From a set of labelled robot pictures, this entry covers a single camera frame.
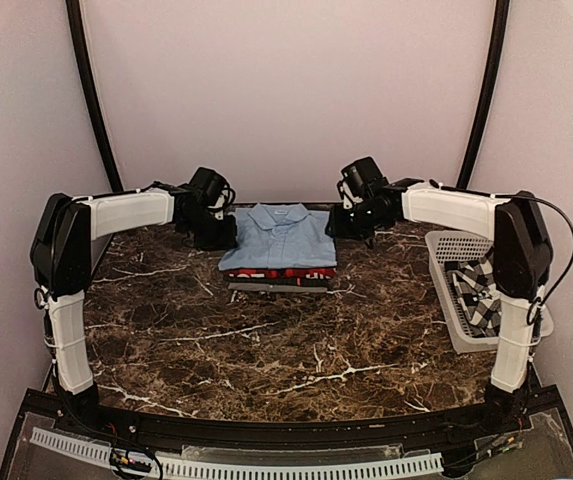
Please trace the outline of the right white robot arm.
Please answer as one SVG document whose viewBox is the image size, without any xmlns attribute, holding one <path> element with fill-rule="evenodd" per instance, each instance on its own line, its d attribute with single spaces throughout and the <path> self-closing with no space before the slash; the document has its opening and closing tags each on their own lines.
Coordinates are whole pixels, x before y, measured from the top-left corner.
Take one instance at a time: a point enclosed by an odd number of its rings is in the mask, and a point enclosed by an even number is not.
<svg viewBox="0 0 573 480">
<path fill-rule="evenodd" d="M 497 390 L 517 391 L 527 377 L 535 326 L 555 288 L 549 281 L 553 247 L 540 212 L 545 200 L 526 191 L 479 193 L 412 178 L 394 183 L 344 178 L 337 190 L 342 202 L 327 224 L 332 237 L 370 241 L 376 230 L 409 221 L 492 242 L 501 321 L 490 382 Z"/>
</svg>

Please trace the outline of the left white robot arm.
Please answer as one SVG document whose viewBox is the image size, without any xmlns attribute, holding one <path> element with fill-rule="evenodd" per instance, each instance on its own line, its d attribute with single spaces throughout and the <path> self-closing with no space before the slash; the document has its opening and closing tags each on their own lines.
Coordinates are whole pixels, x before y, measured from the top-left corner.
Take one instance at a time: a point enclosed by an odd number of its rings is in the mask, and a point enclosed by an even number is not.
<svg viewBox="0 0 573 480">
<path fill-rule="evenodd" d="M 52 195 L 31 250 L 37 288 L 34 301 L 45 312 L 45 344 L 59 386 L 80 395 L 94 385 L 83 322 L 85 293 L 92 282 L 92 244 L 104 236 L 172 224 L 193 238 L 197 249 L 222 251 L 236 240 L 228 213 L 235 193 L 227 182 L 172 186 L 155 182 L 116 194 Z"/>
</svg>

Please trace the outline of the red black plaid shirt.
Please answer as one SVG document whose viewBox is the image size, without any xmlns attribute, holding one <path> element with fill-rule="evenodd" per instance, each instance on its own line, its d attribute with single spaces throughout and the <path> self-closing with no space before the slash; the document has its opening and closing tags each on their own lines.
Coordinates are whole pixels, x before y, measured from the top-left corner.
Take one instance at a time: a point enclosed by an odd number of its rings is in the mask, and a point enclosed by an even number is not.
<svg viewBox="0 0 573 480">
<path fill-rule="evenodd" d="M 326 286 L 336 277 L 335 267 L 224 270 L 223 277 L 229 282 L 287 284 L 295 286 Z"/>
</svg>

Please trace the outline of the light blue long sleeve shirt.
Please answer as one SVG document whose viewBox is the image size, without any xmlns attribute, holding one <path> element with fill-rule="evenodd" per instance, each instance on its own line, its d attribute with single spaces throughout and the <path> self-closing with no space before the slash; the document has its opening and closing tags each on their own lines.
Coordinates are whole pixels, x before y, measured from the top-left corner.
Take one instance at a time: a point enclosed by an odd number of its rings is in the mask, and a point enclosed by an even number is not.
<svg viewBox="0 0 573 480">
<path fill-rule="evenodd" d="M 303 204 L 258 203 L 234 212 L 237 247 L 227 251 L 221 271 L 327 268 L 337 265 L 332 237 L 326 233 L 330 213 Z"/>
</svg>

